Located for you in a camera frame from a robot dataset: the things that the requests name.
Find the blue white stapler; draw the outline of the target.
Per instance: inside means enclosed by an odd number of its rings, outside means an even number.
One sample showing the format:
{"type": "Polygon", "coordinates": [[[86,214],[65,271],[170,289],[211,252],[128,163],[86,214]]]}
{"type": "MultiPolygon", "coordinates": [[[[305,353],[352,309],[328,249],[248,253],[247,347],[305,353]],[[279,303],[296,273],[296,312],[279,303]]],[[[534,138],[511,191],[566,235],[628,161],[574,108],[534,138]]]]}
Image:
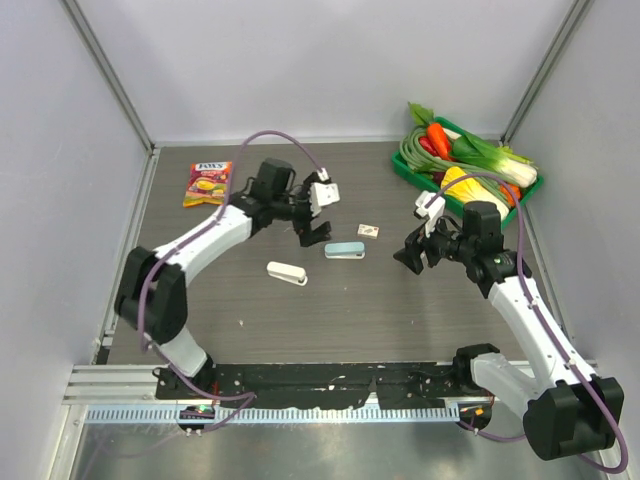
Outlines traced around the blue white stapler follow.
{"type": "Polygon", "coordinates": [[[327,259],[360,260],[366,255],[363,242],[332,242],[324,246],[324,255],[327,259]]]}

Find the white staple box sleeve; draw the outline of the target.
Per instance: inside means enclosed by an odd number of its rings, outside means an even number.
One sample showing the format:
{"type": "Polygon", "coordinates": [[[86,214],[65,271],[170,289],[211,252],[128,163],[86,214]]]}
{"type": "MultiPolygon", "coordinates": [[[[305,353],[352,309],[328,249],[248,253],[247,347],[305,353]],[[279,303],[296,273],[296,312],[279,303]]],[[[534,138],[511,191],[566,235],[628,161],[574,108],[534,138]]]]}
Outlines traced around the white staple box sleeve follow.
{"type": "Polygon", "coordinates": [[[379,228],[373,225],[360,224],[357,229],[357,235],[363,238],[377,239],[379,236],[379,228]]]}

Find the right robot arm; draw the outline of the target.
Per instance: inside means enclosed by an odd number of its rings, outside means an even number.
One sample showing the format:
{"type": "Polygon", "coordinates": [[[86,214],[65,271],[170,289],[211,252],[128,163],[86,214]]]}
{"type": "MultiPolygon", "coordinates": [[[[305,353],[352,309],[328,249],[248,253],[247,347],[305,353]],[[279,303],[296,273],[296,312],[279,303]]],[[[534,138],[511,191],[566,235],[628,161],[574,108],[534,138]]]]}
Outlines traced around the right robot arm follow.
{"type": "Polygon", "coordinates": [[[531,369],[522,372],[492,345],[465,347],[454,358],[455,389],[465,395],[483,389],[497,396],[520,418],[526,440],[542,460],[621,445],[621,386],[614,378],[600,377],[564,335],[524,261],[505,248],[497,206],[470,202],[460,224],[448,223],[444,199],[423,192],[414,214],[422,224],[394,259],[415,274],[443,259],[462,264],[506,321],[531,369]]]}

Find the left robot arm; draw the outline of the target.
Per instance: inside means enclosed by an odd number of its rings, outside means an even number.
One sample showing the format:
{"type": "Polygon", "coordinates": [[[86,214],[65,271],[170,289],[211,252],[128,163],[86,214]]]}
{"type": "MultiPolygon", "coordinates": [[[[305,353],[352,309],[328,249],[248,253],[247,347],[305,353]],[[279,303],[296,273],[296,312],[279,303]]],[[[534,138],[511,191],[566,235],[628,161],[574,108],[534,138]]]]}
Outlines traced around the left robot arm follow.
{"type": "Polygon", "coordinates": [[[244,189],[231,194],[205,221],[153,250],[138,246],[126,258],[114,301],[115,313],[141,334],[144,343],[180,372],[179,388],[190,398],[205,397],[213,385],[214,363],[186,323],[187,288],[214,260],[254,237],[274,221],[289,221],[303,247],[325,242],[331,226],[312,222],[337,203],[339,188],[320,168],[299,186],[293,167],[266,159],[244,189]]]}

